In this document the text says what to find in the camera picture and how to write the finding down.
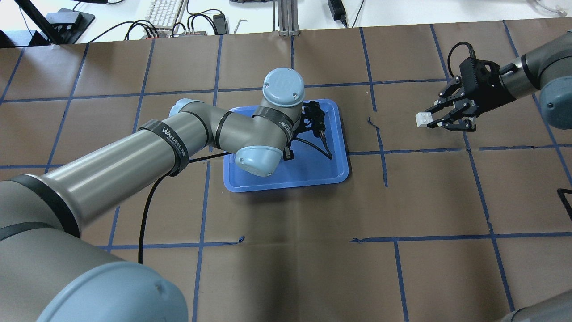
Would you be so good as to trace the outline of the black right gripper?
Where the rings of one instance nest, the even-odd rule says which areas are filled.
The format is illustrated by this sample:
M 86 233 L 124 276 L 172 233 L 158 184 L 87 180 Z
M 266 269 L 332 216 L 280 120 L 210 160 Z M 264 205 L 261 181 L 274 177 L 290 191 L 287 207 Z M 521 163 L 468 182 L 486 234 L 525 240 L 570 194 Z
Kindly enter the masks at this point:
M 472 57 L 460 63 L 460 75 L 454 75 L 439 92 L 435 104 L 425 110 L 435 114 L 452 107 L 449 117 L 479 117 L 498 107 L 514 102 L 514 97 L 502 85 L 500 65 Z M 437 119 L 427 124 L 427 128 L 443 128 L 454 132 L 476 132 L 474 118 L 460 120 Z

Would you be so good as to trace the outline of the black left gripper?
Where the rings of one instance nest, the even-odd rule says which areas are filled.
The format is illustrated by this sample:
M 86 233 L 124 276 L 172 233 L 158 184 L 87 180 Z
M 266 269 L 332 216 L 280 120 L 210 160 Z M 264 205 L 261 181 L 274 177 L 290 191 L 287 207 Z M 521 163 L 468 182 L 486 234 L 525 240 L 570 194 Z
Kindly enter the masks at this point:
M 314 137 L 325 139 L 325 112 L 317 101 L 308 101 L 291 108 L 292 115 L 286 114 L 286 138 L 312 131 Z

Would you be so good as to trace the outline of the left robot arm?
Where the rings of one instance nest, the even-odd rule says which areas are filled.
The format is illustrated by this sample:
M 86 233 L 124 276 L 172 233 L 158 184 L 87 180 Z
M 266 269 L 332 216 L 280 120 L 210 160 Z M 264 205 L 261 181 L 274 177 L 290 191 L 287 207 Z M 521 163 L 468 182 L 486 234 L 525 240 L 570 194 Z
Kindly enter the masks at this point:
M 155 270 L 84 242 L 106 211 L 161 178 L 175 177 L 210 145 L 241 169 L 269 177 L 302 122 L 304 80 L 266 75 L 252 116 L 181 99 L 169 117 L 41 176 L 1 182 L 3 322 L 187 322 L 180 289 Z

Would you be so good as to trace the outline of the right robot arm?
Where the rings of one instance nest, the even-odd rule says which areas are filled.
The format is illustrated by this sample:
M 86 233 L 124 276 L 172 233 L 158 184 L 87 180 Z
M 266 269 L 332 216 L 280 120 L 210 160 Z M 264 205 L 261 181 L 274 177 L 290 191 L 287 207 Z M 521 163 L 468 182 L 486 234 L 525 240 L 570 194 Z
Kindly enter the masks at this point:
M 571 129 L 571 31 L 503 66 L 478 59 L 468 42 L 458 46 L 466 46 L 469 54 L 460 63 L 460 75 L 451 75 L 433 106 L 417 114 L 417 126 L 474 132 L 482 114 L 539 92 L 543 120 Z

